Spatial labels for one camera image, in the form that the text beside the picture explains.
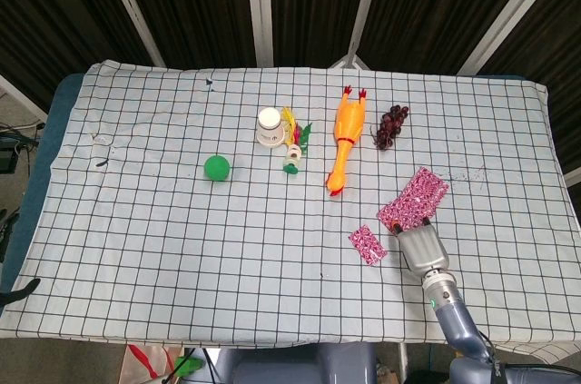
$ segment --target rubber chicken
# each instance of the rubber chicken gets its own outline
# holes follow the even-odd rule
[[[337,121],[335,122],[335,140],[337,141],[337,160],[333,166],[333,172],[327,178],[327,189],[330,196],[341,193],[345,187],[345,163],[349,157],[351,147],[357,143],[363,124],[365,123],[365,89],[359,91],[359,100],[356,103],[349,103],[348,98],[351,93],[351,86],[345,86],[341,104],[337,110]]]

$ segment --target pink sponge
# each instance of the pink sponge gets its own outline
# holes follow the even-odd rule
[[[379,243],[367,225],[363,225],[353,232],[349,236],[349,240],[367,264],[377,263],[388,255],[388,252],[383,249],[381,243]]]
[[[441,178],[421,168],[401,195],[379,211],[378,218],[393,233],[394,223],[403,231],[418,227],[422,219],[434,215],[447,190],[448,185]]]

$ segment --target table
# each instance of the table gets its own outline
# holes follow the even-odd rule
[[[324,180],[346,84],[368,89],[368,124],[394,103],[410,116],[395,149],[361,138],[333,201]],[[313,122],[296,176],[281,170],[284,149],[254,142],[259,109],[285,105]],[[215,153],[231,161],[231,180],[203,178]],[[442,341],[375,217],[420,166],[450,184],[433,221],[476,324],[505,349],[547,360],[578,350],[579,228],[544,86],[111,61],[84,77],[16,287],[43,282],[6,308],[0,335],[247,347]],[[377,267],[350,245],[362,224],[389,250]]]

